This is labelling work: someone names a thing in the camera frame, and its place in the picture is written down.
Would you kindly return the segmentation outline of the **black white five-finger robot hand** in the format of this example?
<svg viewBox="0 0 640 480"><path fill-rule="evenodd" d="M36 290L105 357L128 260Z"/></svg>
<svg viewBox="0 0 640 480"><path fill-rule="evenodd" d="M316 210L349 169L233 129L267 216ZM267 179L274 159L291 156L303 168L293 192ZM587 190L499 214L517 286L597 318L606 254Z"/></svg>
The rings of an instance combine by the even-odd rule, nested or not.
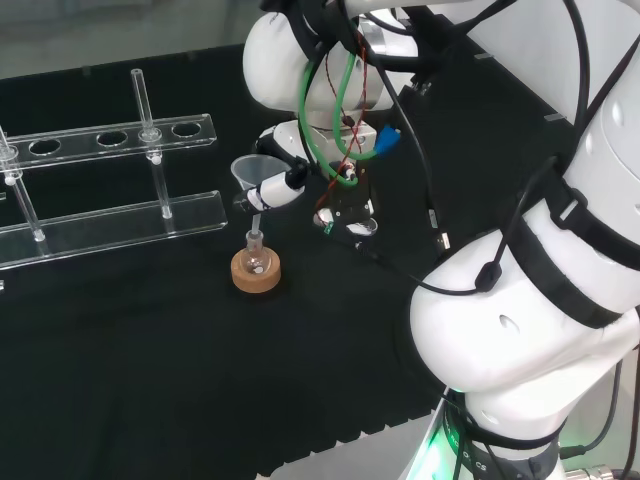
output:
<svg viewBox="0 0 640 480"><path fill-rule="evenodd" d="M346 238L373 236L373 194L365 168L353 160L328 165L338 177L332 179L316 158L323 148L307 141L301 122L292 120L263 131L255 151L231 163L231 173L241 192L234 197L234 208L259 217L297 202L314 180L326 190L314 207L313 222L329 235Z"/></svg>

